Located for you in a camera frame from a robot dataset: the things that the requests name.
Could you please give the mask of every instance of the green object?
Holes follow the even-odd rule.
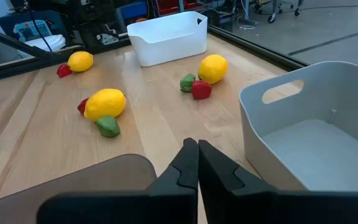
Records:
[[[187,74],[180,80],[180,90],[191,92],[191,85],[196,80],[193,74]]]
[[[117,120],[112,116],[104,116],[96,121],[100,134],[107,138],[117,136],[120,132]]]

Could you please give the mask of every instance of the wooden tabletop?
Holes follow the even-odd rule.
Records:
[[[210,54],[225,57],[229,70],[210,98],[195,101],[179,81]],[[160,175],[187,137],[208,140],[256,174],[244,157],[239,92],[285,73],[211,35],[206,53],[153,67],[140,67],[131,46],[95,55],[83,73],[58,78],[57,67],[0,80],[0,198],[126,153],[147,157]],[[112,139],[76,108],[103,88],[127,97]]]

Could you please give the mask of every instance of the office chair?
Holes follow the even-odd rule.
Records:
[[[283,4],[289,4],[290,9],[293,9],[293,3],[290,1],[284,1],[284,0],[271,0],[267,2],[258,1],[254,6],[254,11],[256,13],[261,14],[263,12],[262,6],[266,5],[268,3],[273,3],[273,9],[272,9],[272,15],[268,17],[267,21],[268,23],[273,23],[276,20],[277,13],[281,14],[283,13],[282,5]],[[298,0],[298,7],[295,9],[295,16],[300,15],[300,7],[303,5],[303,0]]]

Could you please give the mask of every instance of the bin handle hole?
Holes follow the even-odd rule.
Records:
[[[276,86],[274,88],[266,90],[262,96],[262,102],[264,104],[269,104],[282,100],[289,96],[298,94],[305,85],[303,80],[295,80],[286,84]]]

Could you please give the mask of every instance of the white storage bin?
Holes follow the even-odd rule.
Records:
[[[303,80],[272,103],[264,93]],[[246,158],[270,184],[287,190],[358,191],[358,66],[322,62],[240,92]]]
[[[206,51],[208,18],[190,11],[127,26],[140,66],[147,67]]]

